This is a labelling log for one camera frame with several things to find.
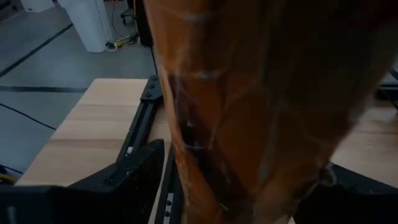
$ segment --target cable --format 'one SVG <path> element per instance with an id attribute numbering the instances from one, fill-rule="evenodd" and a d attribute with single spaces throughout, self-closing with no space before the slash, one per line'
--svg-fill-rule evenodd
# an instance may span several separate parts
<path id="1" fill-rule="evenodd" d="M 101 22 L 102 30 L 105 32 L 105 26 L 104 26 L 104 24 L 102 23 L 101 13 L 100 13 L 100 10 L 98 9 L 97 0 L 94 0 L 94 2 L 95 2 L 95 7 L 97 8 L 99 21 Z"/>
<path id="2" fill-rule="evenodd" d="M 134 35 L 131 37 L 130 41 L 129 41 L 127 44 L 128 44 L 128 45 L 134 45 L 134 44 L 137 43 L 138 39 L 139 39 L 139 35 L 138 35 L 138 33 L 136 33 L 136 34 L 134 34 Z"/>
<path id="3" fill-rule="evenodd" d="M 112 28 L 113 28 L 113 30 L 115 31 L 115 33 L 117 33 L 119 36 L 121 36 L 121 37 L 125 37 L 125 36 L 123 36 L 123 35 L 121 35 L 115 28 L 114 28 L 114 24 L 113 24 L 113 17 L 114 17 L 114 8 L 116 7 L 116 3 L 113 3 L 113 9 L 112 9 L 112 21 L 111 21 L 111 24 L 112 24 Z"/>
<path id="4" fill-rule="evenodd" d="M 157 73 L 157 66 L 156 66 L 154 48 L 153 47 L 150 48 L 150 53 L 152 54 L 152 60 L 154 61 L 154 67 L 155 67 L 156 76 L 159 76 L 159 74 Z"/>
<path id="5" fill-rule="evenodd" d="M 4 165 L 1 165 L 1 164 L 0 164 L 0 167 L 3 167 L 3 168 L 6 168 L 6 169 L 9 169 L 9 170 L 12 170 L 12 171 L 17 172 L 17 173 L 20 173 L 20 174 L 24 174 L 23 172 L 21 172 L 21 171 L 19 171 L 19 170 L 16 170 L 16 169 L 13 169 L 13 168 L 8 167 L 8 166 L 4 166 Z"/>
<path id="6" fill-rule="evenodd" d="M 15 182 L 17 182 L 17 179 L 15 177 L 11 177 L 10 175 L 6 175 L 6 174 L 0 174 L 0 180 L 6 180 L 8 181 L 10 184 L 15 184 Z"/>
<path id="7" fill-rule="evenodd" d="M 135 19 L 134 19 L 134 24 L 136 25 L 136 30 L 137 30 L 137 33 L 138 33 L 138 35 L 139 35 L 139 30 L 138 30 L 138 24 L 137 24 L 137 13 L 136 13 L 136 0 L 133 0 L 133 7 L 132 7 L 132 13 L 134 14 L 134 17 L 135 17 Z"/>
<path id="8" fill-rule="evenodd" d="M 38 120 L 34 119 L 33 117 L 31 117 L 31 116 L 29 116 L 29 115 L 27 115 L 27 114 L 24 114 L 24 113 L 22 113 L 22 112 L 20 112 L 20 111 L 18 111 L 18 110 L 16 110 L 16 109 L 14 109 L 14 108 L 11 108 L 11 107 L 9 107 L 9 106 L 7 106 L 7 105 L 4 105 L 4 104 L 0 103 L 0 106 L 3 106 L 3 107 L 5 107 L 5 108 L 7 108 L 7 109 L 9 109 L 9 110 L 12 110 L 12 111 L 16 112 L 16 113 L 19 113 L 20 115 L 23 115 L 23 116 L 25 116 L 25 117 L 31 119 L 32 121 L 35 121 L 36 123 L 41 124 L 42 126 L 46 126 L 46 127 L 50 128 L 50 129 L 52 129 L 52 130 L 57 130 L 56 128 L 53 128 L 53 127 L 51 127 L 51 126 L 49 126 L 49 125 L 47 125 L 47 124 L 45 124 L 45 123 L 43 123 L 43 122 L 41 122 L 41 121 L 38 121 Z"/>
<path id="9" fill-rule="evenodd" d="M 105 47 L 108 52 L 114 52 L 118 49 L 117 43 L 106 43 Z"/>

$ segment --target black metal frame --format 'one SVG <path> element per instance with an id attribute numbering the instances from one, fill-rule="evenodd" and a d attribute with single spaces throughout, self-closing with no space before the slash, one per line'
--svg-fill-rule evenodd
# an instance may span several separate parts
<path id="1" fill-rule="evenodd" d="M 155 140 L 69 187 L 0 187 L 0 223 L 147 223 L 163 162 Z"/>
<path id="2" fill-rule="evenodd" d="M 156 111 L 163 103 L 163 93 L 160 87 L 159 77 L 152 75 L 141 95 L 141 102 L 137 108 L 136 115 L 131 123 L 126 140 L 119 152 L 116 161 L 120 161 L 128 155 L 129 147 L 131 152 L 142 147 L 147 141 L 150 134 L 150 128 L 154 122 Z"/>
<path id="3" fill-rule="evenodd" d="M 183 209 L 183 192 L 172 147 L 167 158 L 166 169 L 157 206 L 155 224 L 178 224 Z"/>
<path id="4" fill-rule="evenodd" d="M 390 74 L 398 81 L 398 72 L 391 70 Z M 388 100 L 398 111 L 398 83 L 382 83 L 376 91 L 376 99 Z"/>
<path id="5" fill-rule="evenodd" d="M 398 189 L 332 165 L 338 183 L 318 186 L 300 202 L 296 224 L 395 223 Z"/>

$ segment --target concrete floor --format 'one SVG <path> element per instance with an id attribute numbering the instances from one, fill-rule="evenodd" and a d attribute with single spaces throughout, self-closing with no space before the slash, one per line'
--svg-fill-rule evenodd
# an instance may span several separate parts
<path id="1" fill-rule="evenodd" d="M 113 5 L 106 5 L 109 20 Z M 124 26 L 119 17 L 127 9 L 116 5 L 115 29 L 122 35 L 135 33 L 134 23 Z M 0 23 L 0 71 L 3 71 L 48 38 L 69 25 L 60 6 L 41 13 L 26 13 Z M 89 53 L 74 27 L 16 68 L 0 77 L 0 86 L 87 88 L 95 78 L 147 78 L 155 73 L 150 49 L 125 46 L 116 52 Z M 11 106 L 57 127 L 76 105 L 82 93 L 0 91 L 0 103 Z M 0 164 L 26 171 L 53 131 L 20 114 L 0 107 Z"/>

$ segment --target wooden tabletop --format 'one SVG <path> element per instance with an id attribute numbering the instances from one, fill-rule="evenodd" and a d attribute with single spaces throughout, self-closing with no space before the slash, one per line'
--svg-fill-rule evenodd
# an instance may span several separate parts
<path id="1" fill-rule="evenodd" d="M 96 79 L 17 184 L 68 186 L 114 163 L 146 81 Z M 165 140 L 166 159 L 171 137 L 164 108 L 157 112 L 149 140 L 156 138 Z M 332 161 L 398 187 L 397 111 L 389 103 L 370 106 Z"/>

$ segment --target yellow cable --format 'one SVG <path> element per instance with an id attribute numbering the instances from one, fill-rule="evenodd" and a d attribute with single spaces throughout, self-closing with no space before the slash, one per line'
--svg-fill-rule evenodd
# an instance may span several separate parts
<path id="1" fill-rule="evenodd" d="M 9 180 L 12 183 L 17 182 L 17 179 L 14 177 L 11 177 L 10 175 L 6 175 L 6 174 L 0 174 L 0 179 L 4 179 L 4 180 Z"/>

